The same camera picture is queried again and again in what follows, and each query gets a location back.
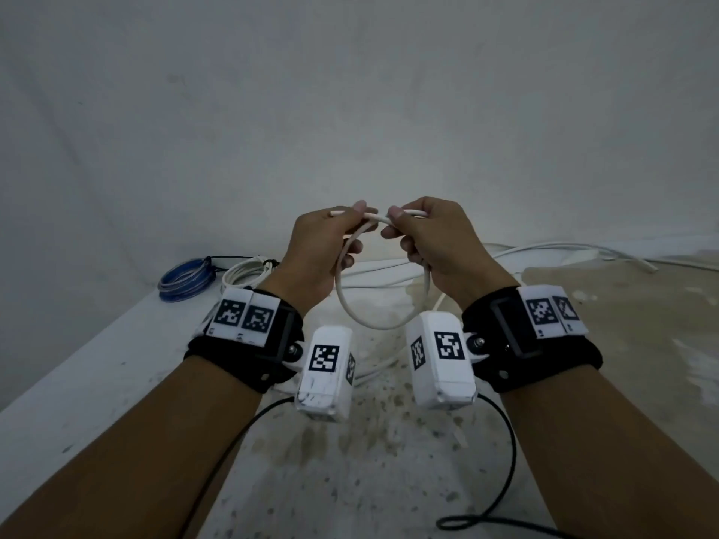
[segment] wrist-mounted device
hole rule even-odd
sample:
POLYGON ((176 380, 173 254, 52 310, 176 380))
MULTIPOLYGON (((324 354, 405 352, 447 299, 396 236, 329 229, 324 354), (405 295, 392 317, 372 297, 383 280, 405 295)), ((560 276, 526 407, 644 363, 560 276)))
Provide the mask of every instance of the wrist-mounted device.
POLYGON ((467 348, 481 354, 474 375, 497 393, 544 380, 579 365, 602 366, 602 354, 560 286, 499 289, 462 315, 467 348))
POLYGON ((195 332, 185 358, 200 356, 265 393, 297 374, 283 362, 301 358, 302 325, 299 312, 271 293, 228 287, 195 332))

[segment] bundle of cables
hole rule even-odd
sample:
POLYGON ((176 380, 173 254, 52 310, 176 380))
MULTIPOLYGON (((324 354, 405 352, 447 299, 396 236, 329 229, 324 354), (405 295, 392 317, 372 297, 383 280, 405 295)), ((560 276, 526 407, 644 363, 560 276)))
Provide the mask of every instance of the bundle of cables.
POLYGON ((157 290, 165 302, 178 302, 199 295, 212 285, 218 272, 222 275, 221 291, 228 287, 252 288, 260 285, 279 263, 267 257, 241 255, 211 255, 203 259, 190 259, 171 268, 160 281, 157 290), (243 259, 229 269, 213 264, 213 259, 243 259))

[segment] blue cable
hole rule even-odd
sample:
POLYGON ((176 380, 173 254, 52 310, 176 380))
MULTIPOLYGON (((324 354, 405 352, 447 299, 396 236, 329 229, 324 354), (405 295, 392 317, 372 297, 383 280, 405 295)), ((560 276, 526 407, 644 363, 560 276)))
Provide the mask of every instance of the blue cable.
POLYGON ((178 302, 199 295, 215 281, 218 272, 227 270, 213 265, 212 259, 225 258, 250 259, 239 255, 212 255, 180 263, 164 273, 157 282, 160 299, 165 302, 178 302))

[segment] black wrist strap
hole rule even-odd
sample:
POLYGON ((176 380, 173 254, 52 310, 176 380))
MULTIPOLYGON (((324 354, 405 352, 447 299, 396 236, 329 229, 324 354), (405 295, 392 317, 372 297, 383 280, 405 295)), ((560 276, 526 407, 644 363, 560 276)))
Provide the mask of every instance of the black wrist strap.
MULTIPOLYGON (((259 289, 255 292, 276 296, 259 289)), ((294 345, 292 352, 291 346, 294 342, 305 340, 302 326, 299 312, 283 300, 277 308, 264 347, 205 334, 190 341, 185 359, 189 356, 202 357, 255 391, 266 393, 274 384, 288 381, 297 374, 282 362, 294 362, 300 359, 299 347, 294 345)))
POLYGON ((474 375, 489 382, 497 393, 579 365, 599 369, 603 364, 602 354, 584 336, 537 340, 516 287, 499 289, 475 301, 464 311, 462 321, 465 332, 483 340, 479 352, 489 354, 472 365, 474 375))

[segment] white cable loop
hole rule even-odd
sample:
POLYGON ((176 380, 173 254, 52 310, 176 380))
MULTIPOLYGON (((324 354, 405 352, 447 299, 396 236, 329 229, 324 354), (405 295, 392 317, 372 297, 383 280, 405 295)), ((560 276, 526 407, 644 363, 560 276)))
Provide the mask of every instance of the white cable loop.
MULTIPOLYGON (((337 217, 341 216, 345 212, 343 210, 333 210, 330 212, 330 216, 337 217)), ((405 213, 408 213, 410 216, 415 217, 427 217, 427 212, 423 212, 422 210, 405 210, 405 213)), ((409 323, 412 319, 414 319, 420 312, 424 309, 424 303, 427 300, 427 295, 429 295, 429 282, 430 282, 430 274, 429 274, 429 266, 424 264, 424 297, 420 302, 417 303, 414 310, 410 313, 409 316, 402 319, 400 322, 393 324, 391 326, 381 326, 377 325, 376 323, 371 323, 369 321, 365 321, 361 318, 359 318, 353 311, 352 308, 349 307, 347 304, 347 301, 345 299, 345 295, 342 292, 342 260, 345 258, 345 255, 347 254, 347 250, 352 245, 352 242, 357 240, 362 233, 369 230, 373 226, 377 225, 377 222, 386 223, 389 226, 394 226, 392 224, 392 221, 389 217, 384 216, 378 216, 376 213, 365 213, 363 215, 364 219, 367 219, 368 221, 360 226, 354 234, 352 234, 348 239, 345 241, 345 246, 342 248, 342 251, 339 252, 339 257, 337 257, 337 268, 334 273, 334 286, 337 290, 337 298, 339 299, 339 304, 342 305, 342 307, 345 309, 345 312, 347 312, 347 315, 351 317, 353 320, 355 320, 359 325, 369 327, 370 329, 378 329, 380 331, 390 331, 392 329, 397 329, 399 327, 405 326, 407 323, 409 323)))
POLYGON ((222 275, 220 291, 224 293, 224 290, 228 287, 239 287, 242 289, 248 285, 252 289, 255 289, 272 274, 272 271, 273 262, 271 259, 261 255, 238 262, 222 275))

